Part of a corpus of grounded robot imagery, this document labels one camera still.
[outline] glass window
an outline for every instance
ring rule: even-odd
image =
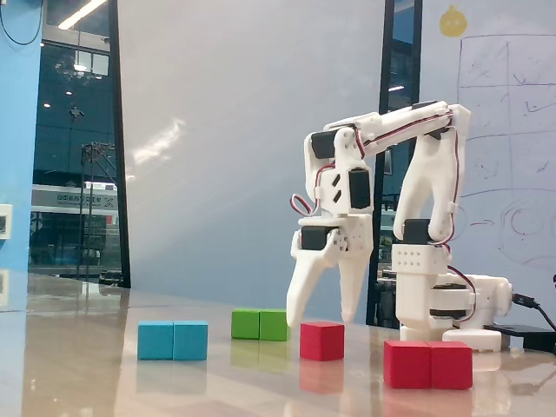
[[[402,109],[412,103],[413,89],[413,37],[414,37],[414,0],[395,0],[394,27],[390,63],[390,85],[388,109]],[[411,141],[393,146],[385,153],[384,177],[382,186],[381,238],[376,292],[373,295],[375,316],[368,324],[397,328],[395,318],[395,292],[391,280],[392,245],[397,243],[394,236],[394,218],[400,200],[403,179],[411,158]]]
[[[46,3],[46,24],[51,26],[60,26],[81,14],[84,16],[67,29],[109,36],[107,0],[48,0]]]
[[[79,2],[50,0],[51,23],[73,10],[62,13],[64,8],[54,3]],[[43,44],[30,271],[118,283],[121,259],[109,55],[46,39]]]

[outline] electrical outlet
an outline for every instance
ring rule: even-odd
[[[11,238],[11,223],[13,207],[9,204],[0,204],[0,240]]]

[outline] ceiling light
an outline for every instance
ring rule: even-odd
[[[58,25],[58,28],[60,28],[61,30],[66,30],[71,28],[73,25],[75,25],[77,22],[79,22],[81,19],[83,19],[84,17],[86,17],[91,11],[95,10],[97,7],[99,7],[100,5],[106,3],[107,0],[91,0],[90,2],[88,2],[87,4],[85,4],[79,11],[77,11],[75,14],[71,15],[70,17],[68,17],[66,20],[64,20],[63,22],[61,22]]]

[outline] blue cube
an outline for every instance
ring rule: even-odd
[[[205,361],[208,337],[206,321],[174,321],[174,361]]]
[[[137,331],[139,361],[171,361],[174,353],[172,321],[140,321]]]

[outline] yellow sticker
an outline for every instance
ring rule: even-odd
[[[440,32],[446,36],[458,37],[467,29],[467,19],[453,5],[440,18]]]

